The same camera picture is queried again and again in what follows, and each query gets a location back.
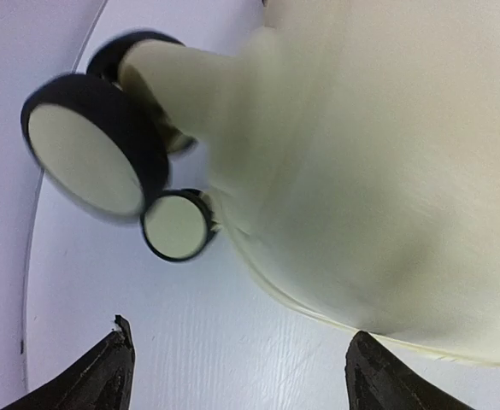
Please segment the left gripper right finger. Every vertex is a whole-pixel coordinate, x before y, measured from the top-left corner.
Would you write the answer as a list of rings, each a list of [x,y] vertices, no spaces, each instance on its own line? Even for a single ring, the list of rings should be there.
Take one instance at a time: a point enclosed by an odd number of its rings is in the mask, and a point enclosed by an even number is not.
[[[350,410],[469,408],[419,376],[365,331],[353,336],[345,359]]]

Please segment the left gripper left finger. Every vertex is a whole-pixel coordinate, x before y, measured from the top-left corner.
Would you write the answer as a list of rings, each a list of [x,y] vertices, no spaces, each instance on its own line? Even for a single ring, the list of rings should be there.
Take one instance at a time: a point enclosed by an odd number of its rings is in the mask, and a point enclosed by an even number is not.
[[[116,328],[69,368],[4,410],[128,410],[135,367],[129,322],[115,317]]]

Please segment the pale green hard-shell suitcase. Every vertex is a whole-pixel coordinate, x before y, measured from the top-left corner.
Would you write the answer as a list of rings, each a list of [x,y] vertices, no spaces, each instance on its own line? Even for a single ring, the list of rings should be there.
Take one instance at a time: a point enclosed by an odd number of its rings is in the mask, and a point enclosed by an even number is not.
[[[287,307],[500,365],[500,1],[266,1],[234,56],[154,31],[21,130],[84,207],[189,261],[223,231]]]

